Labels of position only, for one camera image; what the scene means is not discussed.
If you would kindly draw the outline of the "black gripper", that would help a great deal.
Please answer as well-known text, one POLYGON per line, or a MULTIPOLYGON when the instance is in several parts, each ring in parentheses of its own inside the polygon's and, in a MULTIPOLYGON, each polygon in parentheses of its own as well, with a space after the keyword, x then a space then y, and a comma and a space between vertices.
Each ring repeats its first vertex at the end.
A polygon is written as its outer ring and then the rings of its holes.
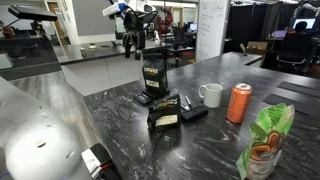
POLYGON ((130 58, 131 47, 135 47, 135 60, 141 59, 142 49, 145 47, 145 30, 142 18, 134 11, 126 11, 123 15, 123 25, 126 30, 123 38, 125 58, 130 58))

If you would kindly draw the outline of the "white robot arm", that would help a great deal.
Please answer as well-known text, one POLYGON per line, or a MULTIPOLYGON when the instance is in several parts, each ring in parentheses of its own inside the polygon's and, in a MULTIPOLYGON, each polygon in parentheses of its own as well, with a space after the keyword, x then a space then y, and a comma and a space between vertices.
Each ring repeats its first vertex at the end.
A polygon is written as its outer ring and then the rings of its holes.
POLYGON ((91 180, 81 138, 46 104, 0 78, 0 146, 15 180, 91 180))

